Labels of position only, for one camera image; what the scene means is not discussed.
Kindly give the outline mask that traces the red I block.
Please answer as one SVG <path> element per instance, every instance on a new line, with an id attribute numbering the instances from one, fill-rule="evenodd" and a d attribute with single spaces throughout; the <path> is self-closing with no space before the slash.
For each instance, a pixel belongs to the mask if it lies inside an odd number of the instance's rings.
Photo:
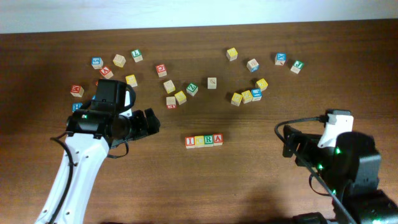
<path id="1" fill-rule="evenodd" d="M 195 148 L 195 137 L 190 136 L 185 138 L 185 147 L 187 149 Z"/>

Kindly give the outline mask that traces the yellow C block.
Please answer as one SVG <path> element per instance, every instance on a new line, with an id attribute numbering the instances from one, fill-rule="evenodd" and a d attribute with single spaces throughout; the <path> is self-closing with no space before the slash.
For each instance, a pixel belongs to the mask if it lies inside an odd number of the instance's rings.
<path id="1" fill-rule="evenodd" d="M 205 138 L 204 136 L 195 136 L 195 147 L 204 147 Z"/>

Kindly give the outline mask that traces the green R block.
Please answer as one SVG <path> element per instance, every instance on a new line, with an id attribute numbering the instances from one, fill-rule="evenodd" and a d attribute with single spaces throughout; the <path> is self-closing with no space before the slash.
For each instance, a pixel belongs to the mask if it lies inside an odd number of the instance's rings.
<path id="1" fill-rule="evenodd" d="M 214 146 L 213 136 L 211 134 L 210 135 L 204 135 L 204 142 L 205 142 L 205 147 Z"/>

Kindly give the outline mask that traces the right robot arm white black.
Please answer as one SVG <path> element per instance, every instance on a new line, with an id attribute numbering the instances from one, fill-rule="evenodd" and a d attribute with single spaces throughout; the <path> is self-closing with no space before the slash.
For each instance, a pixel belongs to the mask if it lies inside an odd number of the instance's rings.
<path id="1" fill-rule="evenodd" d="M 317 134 L 286 125 L 284 157 L 295 156 L 332 197 L 339 223 L 397 223 L 397 204 L 379 189 L 381 155 L 373 137 L 359 132 L 337 135 L 333 147 L 320 148 Z"/>

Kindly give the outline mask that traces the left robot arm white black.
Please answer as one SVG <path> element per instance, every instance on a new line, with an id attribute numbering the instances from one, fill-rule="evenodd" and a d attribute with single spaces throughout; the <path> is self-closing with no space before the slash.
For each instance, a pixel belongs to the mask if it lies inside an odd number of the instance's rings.
<path id="1" fill-rule="evenodd" d="M 53 139 L 64 154 L 37 223 L 82 223 L 99 169 L 114 157 L 109 151 L 159 132 L 152 109 L 131 111 L 135 100 L 132 86 L 100 79 L 95 99 L 68 117 L 65 132 Z"/>

